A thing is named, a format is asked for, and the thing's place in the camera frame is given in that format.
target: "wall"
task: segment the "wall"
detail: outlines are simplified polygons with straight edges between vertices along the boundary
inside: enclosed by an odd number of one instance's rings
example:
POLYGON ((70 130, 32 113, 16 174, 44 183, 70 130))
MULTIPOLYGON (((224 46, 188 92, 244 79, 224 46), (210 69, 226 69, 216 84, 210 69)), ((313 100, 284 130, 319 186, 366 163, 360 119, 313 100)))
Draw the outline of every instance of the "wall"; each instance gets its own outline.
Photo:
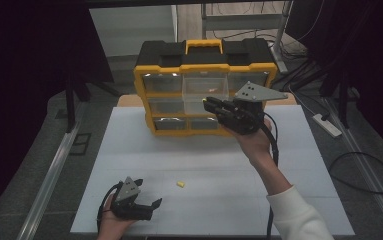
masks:
POLYGON ((90 13, 106 57, 137 55, 147 40, 175 41, 174 6, 99 8, 90 13))

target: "white table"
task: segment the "white table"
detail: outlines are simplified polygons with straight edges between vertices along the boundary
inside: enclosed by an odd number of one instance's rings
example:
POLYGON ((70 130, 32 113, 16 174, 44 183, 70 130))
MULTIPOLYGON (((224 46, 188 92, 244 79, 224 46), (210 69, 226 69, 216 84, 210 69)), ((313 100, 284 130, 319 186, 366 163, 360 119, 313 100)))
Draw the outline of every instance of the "white table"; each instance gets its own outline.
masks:
MULTIPOLYGON (((267 106, 279 129, 279 167, 325 218, 333 235, 354 235, 300 106, 267 106)), ((260 236, 269 204, 257 172, 232 137, 156 137, 142 107, 116 107, 71 232, 96 232, 108 189, 127 176, 144 179, 136 202, 163 198, 151 221, 128 235, 260 236), (176 186, 177 181, 185 187, 176 186)))

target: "white sleeve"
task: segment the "white sleeve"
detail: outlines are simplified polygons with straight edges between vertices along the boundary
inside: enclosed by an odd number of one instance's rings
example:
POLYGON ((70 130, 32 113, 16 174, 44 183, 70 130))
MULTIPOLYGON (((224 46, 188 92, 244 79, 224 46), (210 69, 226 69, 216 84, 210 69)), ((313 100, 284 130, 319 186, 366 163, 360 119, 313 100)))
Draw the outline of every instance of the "white sleeve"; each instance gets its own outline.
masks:
POLYGON ((274 213, 273 223, 283 240, 334 239, 322 216, 294 186, 267 199, 274 213))

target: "small yellow object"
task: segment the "small yellow object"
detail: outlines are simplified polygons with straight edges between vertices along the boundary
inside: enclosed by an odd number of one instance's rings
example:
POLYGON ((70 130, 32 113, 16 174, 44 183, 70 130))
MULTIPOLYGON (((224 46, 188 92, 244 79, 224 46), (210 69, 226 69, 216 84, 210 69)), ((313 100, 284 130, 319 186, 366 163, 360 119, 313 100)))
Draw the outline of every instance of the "small yellow object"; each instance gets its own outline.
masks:
POLYGON ((185 183, 184 183, 184 182, 181 182, 181 181, 176 182, 176 185, 177 185, 178 187, 181 187, 181 188, 184 188, 184 187, 185 187, 185 183))

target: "human arm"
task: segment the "human arm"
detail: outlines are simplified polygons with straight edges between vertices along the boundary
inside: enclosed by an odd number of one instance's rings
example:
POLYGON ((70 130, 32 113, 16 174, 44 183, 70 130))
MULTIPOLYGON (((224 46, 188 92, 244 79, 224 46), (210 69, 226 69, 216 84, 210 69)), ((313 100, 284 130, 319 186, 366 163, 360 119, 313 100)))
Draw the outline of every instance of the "human arm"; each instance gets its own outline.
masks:
MULTIPOLYGON (((265 125, 271 129, 270 121, 265 125)), ((267 199, 274 213, 274 224, 283 240, 333 239, 322 216, 307 204, 297 189, 278 169, 270 154, 270 142, 262 130, 254 134, 239 135, 229 129, 238 141, 251 165, 260 175, 267 199)))
POLYGON ((110 195, 104 205, 104 212, 101 218, 100 231, 98 233, 97 240, 119 240, 126 230, 136 220, 124 220, 117 218, 110 211, 110 204, 113 199, 113 195, 110 195))

